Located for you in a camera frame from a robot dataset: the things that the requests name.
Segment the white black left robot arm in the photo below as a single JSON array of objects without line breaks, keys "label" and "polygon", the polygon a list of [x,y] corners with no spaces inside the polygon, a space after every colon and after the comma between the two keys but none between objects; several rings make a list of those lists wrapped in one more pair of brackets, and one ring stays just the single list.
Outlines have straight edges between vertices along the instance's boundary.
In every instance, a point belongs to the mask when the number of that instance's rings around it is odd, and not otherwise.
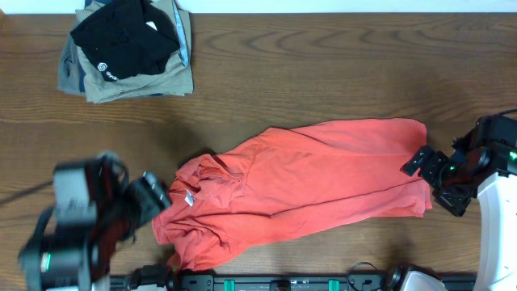
[{"label": "white black left robot arm", "polygon": [[56,204],[42,212],[19,253],[29,290],[92,290],[109,276],[117,244],[171,205],[151,172],[132,182],[55,172],[53,185]]}]

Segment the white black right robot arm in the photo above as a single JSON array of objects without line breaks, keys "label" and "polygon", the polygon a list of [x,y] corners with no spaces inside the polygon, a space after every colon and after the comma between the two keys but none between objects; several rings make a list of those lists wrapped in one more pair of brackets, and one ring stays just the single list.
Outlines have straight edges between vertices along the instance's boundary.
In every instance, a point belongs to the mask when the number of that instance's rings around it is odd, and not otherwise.
[{"label": "white black right robot arm", "polygon": [[433,188],[433,196],[456,217],[475,198],[481,209],[481,254],[475,290],[516,289],[516,149],[492,142],[453,162],[430,146],[401,167]]}]

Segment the red soccer t-shirt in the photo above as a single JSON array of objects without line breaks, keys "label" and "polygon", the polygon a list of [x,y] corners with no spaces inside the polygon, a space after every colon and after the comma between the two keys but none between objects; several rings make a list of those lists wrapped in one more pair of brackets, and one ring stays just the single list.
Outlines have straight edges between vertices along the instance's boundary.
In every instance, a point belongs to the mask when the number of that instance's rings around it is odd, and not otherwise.
[{"label": "red soccer t-shirt", "polygon": [[253,246],[371,217],[421,217],[430,189],[401,167],[426,142],[426,126],[405,118],[269,128],[180,167],[155,239],[174,247],[174,268],[203,271]]}]

